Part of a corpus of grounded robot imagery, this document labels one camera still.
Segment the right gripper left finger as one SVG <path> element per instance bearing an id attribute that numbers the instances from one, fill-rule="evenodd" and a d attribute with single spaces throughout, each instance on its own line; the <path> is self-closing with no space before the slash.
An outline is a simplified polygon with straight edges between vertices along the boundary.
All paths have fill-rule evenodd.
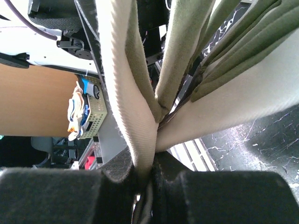
<path id="1" fill-rule="evenodd" d="M 97 170 L 8 168 L 0 175 L 0 221 L 129 224 L 136 190 L 128 149 Z"/>

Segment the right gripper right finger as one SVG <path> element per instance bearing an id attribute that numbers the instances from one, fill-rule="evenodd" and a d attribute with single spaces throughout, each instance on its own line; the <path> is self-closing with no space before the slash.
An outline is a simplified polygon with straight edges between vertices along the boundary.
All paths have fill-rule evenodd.
<path id="1" fill-rule="evenodd" d="M 153 224 L 296 224 L 287 182 L 261 171 L 191 171 L 168 152 L 153 170 Z"/>

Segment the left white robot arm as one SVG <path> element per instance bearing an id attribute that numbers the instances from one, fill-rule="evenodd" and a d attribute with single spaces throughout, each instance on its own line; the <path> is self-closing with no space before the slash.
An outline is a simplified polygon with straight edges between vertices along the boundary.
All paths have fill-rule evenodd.
<path id="1" fill-rule="evenodd" d="M 77 0 L 2 0 L 0 63 L 43 66 L 97 77 L 101 63 L 90 43 L 99 41 Z"/>

